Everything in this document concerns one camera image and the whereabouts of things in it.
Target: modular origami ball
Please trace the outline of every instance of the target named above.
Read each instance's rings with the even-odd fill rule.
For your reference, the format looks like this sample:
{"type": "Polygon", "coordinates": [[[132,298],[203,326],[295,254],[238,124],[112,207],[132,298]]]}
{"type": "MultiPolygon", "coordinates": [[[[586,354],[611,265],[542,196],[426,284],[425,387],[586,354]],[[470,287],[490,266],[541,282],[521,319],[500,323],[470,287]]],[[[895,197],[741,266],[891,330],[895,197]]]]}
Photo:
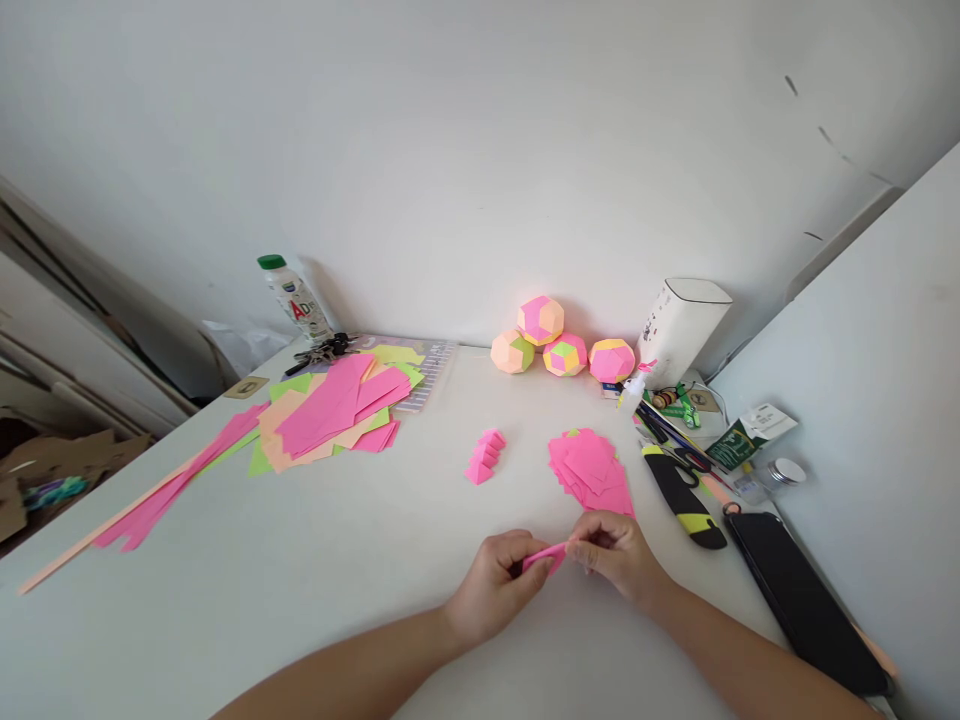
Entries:
{"type": "Polygon", "coordinates": [[[517,327],[527,342],[546,345],[563,332],[563,308],[556,300],[541,295],[520,306],[517,327]]]}
{"type": "Polygon", "coordinates": [[[576,375],[587,366],[587,346],[573,333],[561,333],[543,349],[543,364],[554,375],[576,375]]]}
{"type": "Polygon", "coordinates": [[[635,365],[633,350],[619,338],[601,340],[590,348],[590,374],[600,382],[623,382],[635,365]]]}
{"type": "Polygon", "coordinates": [[[528,343],[516,330],[507,330],[497,335],[490,348],[490,359],[504,372],[515,374],[523,372],[533,362],[533,345],[528,343]]]}

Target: green bottle cap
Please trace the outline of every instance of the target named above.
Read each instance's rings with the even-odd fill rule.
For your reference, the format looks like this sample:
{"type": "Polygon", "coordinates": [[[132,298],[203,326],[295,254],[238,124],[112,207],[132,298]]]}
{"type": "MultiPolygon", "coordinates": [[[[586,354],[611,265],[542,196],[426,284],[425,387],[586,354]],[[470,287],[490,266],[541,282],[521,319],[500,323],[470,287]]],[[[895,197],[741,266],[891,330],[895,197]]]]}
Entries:
{"type": "Polygon", "coordinates": [[[260,263],[260,267],[264,270],[276,270],[277,268],[286,267],[287,261],[283,259],[283,255],[261,255],[257,258],[257,262],[260,263]]]}

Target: black phone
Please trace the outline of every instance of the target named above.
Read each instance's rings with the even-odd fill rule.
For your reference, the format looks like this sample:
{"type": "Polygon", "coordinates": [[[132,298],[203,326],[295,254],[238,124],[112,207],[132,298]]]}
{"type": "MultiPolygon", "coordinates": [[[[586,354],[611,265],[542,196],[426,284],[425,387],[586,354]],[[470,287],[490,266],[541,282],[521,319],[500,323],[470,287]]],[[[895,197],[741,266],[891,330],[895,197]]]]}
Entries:
{"type": "Polygon", "coordinates": [[[797,656],[855,695],[892,694],[890,677],[783,521],[771,513],[732,513],[725,521],[797,656]]]}

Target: white box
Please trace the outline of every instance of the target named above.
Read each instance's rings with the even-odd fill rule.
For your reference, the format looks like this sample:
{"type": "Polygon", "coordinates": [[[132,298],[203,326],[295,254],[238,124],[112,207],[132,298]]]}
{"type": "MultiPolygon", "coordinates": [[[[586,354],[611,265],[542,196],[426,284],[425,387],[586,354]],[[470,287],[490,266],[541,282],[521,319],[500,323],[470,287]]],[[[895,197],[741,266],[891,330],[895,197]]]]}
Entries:
{"type": "Polygon", "coordinates": [[[674,387],[690,367],[733,298],[709,280],[667,278],[637,340],[638,362],[657,361],[647,388],[674,387]]]}

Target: yellow origami ball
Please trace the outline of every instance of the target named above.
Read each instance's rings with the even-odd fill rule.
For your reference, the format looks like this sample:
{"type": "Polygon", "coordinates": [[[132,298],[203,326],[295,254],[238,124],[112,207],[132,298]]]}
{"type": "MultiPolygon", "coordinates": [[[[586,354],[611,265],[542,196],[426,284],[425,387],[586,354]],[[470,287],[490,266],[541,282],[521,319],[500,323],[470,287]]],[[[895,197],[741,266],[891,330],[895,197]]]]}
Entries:
{"type": "Polygon", "coordinates": [[[636,362],[633,349],[619,338],[600,340],[590,348],[590,374],[600,382],[623,382],[636,362]]]}
{"type": "Polygon", "coordinates": [[[535,352],[533,345],[520,337],[519,332],[507,330],[494,338],[490,359],[500,370],[514,375],[530,367],[535,352]]]}
{"type": "Polygon", "coordinates": [[[541,295],[520,306],[517,327],[527,342],[546,345],[563,332],[563,308],[556,300],[541,295]]]}

